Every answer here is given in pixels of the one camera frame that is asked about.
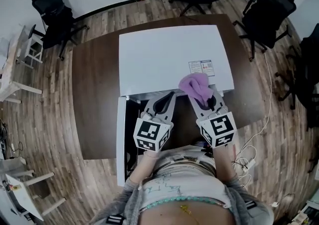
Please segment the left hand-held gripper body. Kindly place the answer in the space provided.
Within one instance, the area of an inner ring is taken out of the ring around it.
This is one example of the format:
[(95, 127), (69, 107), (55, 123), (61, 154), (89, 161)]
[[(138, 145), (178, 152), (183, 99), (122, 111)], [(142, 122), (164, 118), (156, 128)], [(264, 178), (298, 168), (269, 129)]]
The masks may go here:
[(141, 113), (133, 133), (136, 147), (158, 153), (170, 137), (173, 123), (164, 122), (159, 115)]

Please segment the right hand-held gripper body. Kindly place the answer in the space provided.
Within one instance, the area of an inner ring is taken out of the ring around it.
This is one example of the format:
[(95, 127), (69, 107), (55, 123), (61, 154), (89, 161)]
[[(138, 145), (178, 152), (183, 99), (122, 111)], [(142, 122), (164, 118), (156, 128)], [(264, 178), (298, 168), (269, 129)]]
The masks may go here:
[(212, 148), (227, 145), (234, 139), (237, 131), (232, 112), (216, 112), (207, 110), (207, 118), (197, 118), (196, 124), (202, 137)]

